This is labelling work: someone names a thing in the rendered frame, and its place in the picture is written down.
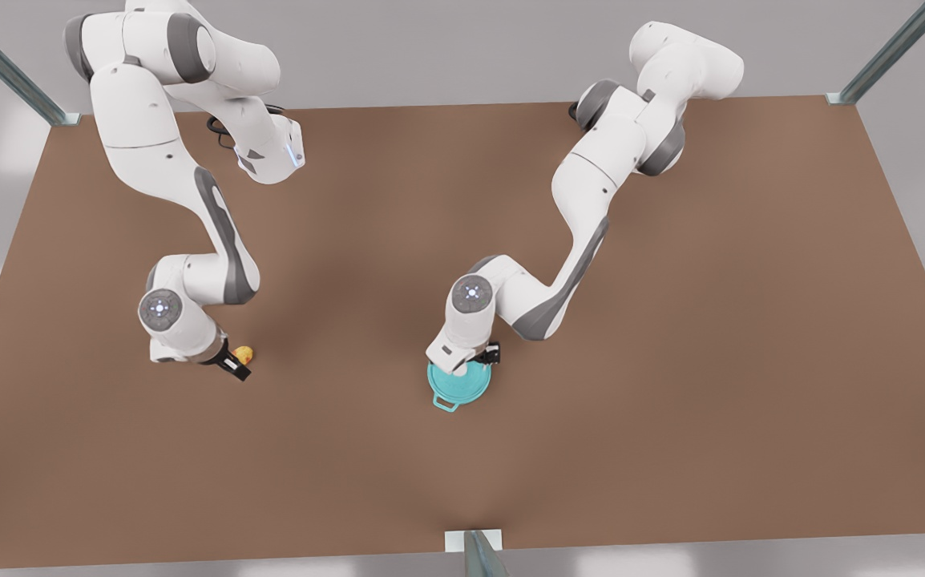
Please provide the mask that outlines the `silver frame post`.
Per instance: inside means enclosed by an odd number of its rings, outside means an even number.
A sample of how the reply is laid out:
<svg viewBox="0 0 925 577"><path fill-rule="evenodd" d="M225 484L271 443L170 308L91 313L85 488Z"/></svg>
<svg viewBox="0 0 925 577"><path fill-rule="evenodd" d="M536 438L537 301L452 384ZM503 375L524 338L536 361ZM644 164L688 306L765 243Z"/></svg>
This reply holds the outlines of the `silver frame post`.
<svg viewBox="0 0 925 577"><path fill-rule="evenodd" d="M12 62L0 48L0 81L10 88L31 110L52 127L75 127L80 123L81 114L66 112L19 66Z"/></svg>
<svg viewBox="0 0 925 577"><path fill-rule="evenodd" d="M854 106L925 34L925 0L843 89L825 94L830 106Z"/></svg>
<svg viewBox="0 0 925 577"><path fill-rule="evenodd" d="M444 544L446 552L465 555L466 577L511 577L499 557L503 550L500 529L448 531Z"/></svg>

